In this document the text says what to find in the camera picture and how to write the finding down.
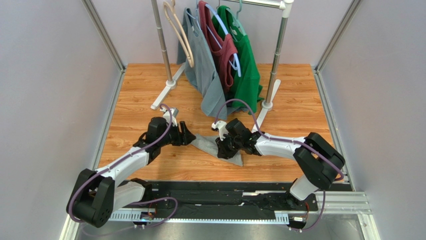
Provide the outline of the light grey cloth napkin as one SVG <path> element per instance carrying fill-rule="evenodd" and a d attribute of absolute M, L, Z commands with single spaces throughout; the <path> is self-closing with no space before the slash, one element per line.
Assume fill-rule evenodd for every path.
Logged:
<path fill-rule="evenodd" d="M 190 144 L 196 147 L 197 149 L 215 157 L 218 160 L 242 167 L 243 164 L 243 158 L 240 152 L 237 152 L 236 155 L 229 159 L 220 158 L 218 157 L 218 146 L 215 142 L 216 136 L 203 136 L 200 134 L 195 135 L 195 140 L 193 140 Z"/>

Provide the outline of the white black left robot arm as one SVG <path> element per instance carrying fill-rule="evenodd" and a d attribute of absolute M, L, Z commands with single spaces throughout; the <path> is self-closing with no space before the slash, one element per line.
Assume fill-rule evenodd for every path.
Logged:
<path fill-rule="evenodd" d="M 184 121 L 176 123 L 153 117 L 147 131 L 130 150 L 111 164 L 96 170 L 82 170 L 75 182 L 66 212 L 76 222 L 102 227 L 115 211 L 131 205 L 149 205 L 154 201 L 151 183 L 128 179 L 148 166 L 164 146 L 187 146 L 196 139 Z"/>

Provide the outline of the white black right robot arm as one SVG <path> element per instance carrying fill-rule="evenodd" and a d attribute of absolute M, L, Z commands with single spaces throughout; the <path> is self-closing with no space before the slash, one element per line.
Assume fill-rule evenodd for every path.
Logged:
<path fill-rule="evenodd" d="M 288 194 L 297 201 L 304 201 L 317 190 L 328 190 L 343 178 L 345 158 L 316 132 L 306 137 L 275 136 L 251 131 L 237 118 L 230 122 L 218 120 L 211 128 L 219 133 L 215 140 L 219 158 L 230 159 L 243 151 L 296 161 L 303 175 L 293 182 Z"/>

